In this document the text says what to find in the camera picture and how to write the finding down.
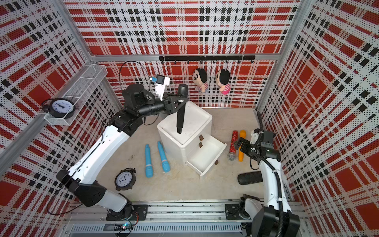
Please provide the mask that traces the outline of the black toy microphone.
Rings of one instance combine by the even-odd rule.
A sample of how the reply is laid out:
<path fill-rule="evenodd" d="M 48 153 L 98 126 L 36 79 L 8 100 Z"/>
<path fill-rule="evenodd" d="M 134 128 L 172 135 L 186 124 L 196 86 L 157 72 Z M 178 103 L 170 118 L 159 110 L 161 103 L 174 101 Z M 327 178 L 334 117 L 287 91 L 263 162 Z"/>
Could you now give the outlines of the black toy microphone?
<path fill-rule="evenodd" d="M 185 118 L 185 104 L 188 101 L 188 85 L 180 84 L 178 87 L 178 96 L 184 98 L 184 100 L 178 100 L 179 109 L 177 111 L 177 132 L 182 133 Z"/>

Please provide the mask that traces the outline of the red glitter toy microphone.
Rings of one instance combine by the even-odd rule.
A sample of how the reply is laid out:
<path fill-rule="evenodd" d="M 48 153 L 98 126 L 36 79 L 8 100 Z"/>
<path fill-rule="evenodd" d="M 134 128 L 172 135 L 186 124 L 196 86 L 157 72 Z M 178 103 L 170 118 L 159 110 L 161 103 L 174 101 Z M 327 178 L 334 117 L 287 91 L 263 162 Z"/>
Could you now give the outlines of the red glitter toy microphone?
<path fill-rule="evenodd" d="M 231 143 L 230 143 L 230 148 L 229 148 L 229 153 L 228 153 L 228 160 L 229 161 L 235 161 L 235 159 L 236 159 L 235 142 L 237 140 L 238 140 L 238 131 L 234 130 L 232 132 L 232 138 L 231 138 Z"/>

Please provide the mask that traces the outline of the white bottom drawer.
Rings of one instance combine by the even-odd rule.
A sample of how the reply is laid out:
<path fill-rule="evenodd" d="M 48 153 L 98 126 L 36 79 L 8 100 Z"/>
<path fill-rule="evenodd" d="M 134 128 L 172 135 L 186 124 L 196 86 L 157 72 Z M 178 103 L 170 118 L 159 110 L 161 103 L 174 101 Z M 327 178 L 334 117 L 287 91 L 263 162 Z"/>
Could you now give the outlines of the white bottom drawer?
<path fill-rule="evenodd" d="M 203 177 L 215 165 L 215 161 L 223 153 L 227 144 L 213 136 L 209 136 L 201 142 L 203 146 L 200 148 L 199 144 L 197 145 L 194 154 L 188 159 L 186 165 L 200 177 Z"/>

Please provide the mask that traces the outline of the white plastic drawer cabinet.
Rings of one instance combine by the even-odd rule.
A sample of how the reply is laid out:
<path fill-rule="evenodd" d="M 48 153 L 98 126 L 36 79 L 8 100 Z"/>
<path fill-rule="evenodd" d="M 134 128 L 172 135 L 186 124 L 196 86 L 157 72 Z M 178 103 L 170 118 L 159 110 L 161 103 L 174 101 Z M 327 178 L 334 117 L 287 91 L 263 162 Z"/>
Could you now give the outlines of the white plastic drawer cabinet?
<path fill-rule="evenodd" d="M 199 136 L 202 135 L 204 139 L 210 136 L 211 126 L 212 115 L 188 101 L 181 134 L 177 132 L 176 113 L 168 115 L 157 125 L 157 128 L 165 153 L 185 164 L 201 142 Z"/>

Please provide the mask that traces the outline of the blue toy microphone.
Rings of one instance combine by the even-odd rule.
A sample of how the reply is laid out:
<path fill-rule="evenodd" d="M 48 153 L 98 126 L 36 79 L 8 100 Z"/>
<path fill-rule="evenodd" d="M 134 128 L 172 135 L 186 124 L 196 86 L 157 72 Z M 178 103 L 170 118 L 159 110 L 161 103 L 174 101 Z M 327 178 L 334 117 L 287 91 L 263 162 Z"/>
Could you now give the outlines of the blue toy microphone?
<path fill-rule="evenodd" d="M 149 144 L 145 146 L 145 174 L 147 178 L 152 178 L 154 175 L 153 166 L 152 166 L 152 158 L 151 158 L 151 150 Z"/>
<path fill-rule="evenodd" d="M 157 145 L 158 145 L 159 155 L 161 159 L 162 169 L 164 173 L 168 173 L 170 171 L 170 164 L 167 160 L 163 145 L 160 141 L 157 142 Z"/>

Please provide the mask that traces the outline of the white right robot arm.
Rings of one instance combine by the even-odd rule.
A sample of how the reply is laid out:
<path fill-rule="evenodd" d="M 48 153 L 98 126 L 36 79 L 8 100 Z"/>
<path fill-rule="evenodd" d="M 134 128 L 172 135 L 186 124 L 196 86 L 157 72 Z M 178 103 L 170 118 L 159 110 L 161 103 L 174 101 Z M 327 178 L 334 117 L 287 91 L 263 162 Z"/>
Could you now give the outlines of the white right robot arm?
<path fill-rule="evenodd" d="M 235 214 L 251 219 L 244 227 L 248 237 L 295 237 L 301 221 L 292 212 L 285 195 L 280 152 L 273 144 L 275 133 L 264 129 L 260 112 L 256 112 L 256 117 L 259 128 L 253 131 L 251 140 L 239 138 L 235 148 L 257 162 L 265 189 L 264 199 L 243 195 Z"/>

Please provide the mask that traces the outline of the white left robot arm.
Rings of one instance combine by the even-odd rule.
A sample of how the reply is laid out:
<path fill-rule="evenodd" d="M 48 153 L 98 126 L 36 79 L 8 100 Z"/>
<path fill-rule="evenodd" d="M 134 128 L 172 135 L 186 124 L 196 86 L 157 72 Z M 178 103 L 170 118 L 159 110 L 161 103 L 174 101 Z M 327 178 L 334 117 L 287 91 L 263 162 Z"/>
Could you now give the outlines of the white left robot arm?
<path fill-rule="evenodd" d="M 101 206 L 114 220 L 129 220 L 137 214 L 132 202 L 120 193 L 114 193 L 96 180 L 103 166 L 115 151 L 144 124 L 144 118 L 164 113 L 177 114 L 177 132 L 184 127 L 185 105 L 189 88 L 180 84 L 176 94 L 166 93 L 168 77 L 157 75 L 150 79 L 154 92 L 142 84 L 131 84 L 122 91 L 124 108 L 107 119 L 101 137 L 90 150 L 69 170 L 61 170 L 56 177 L 86 207 Z"/>

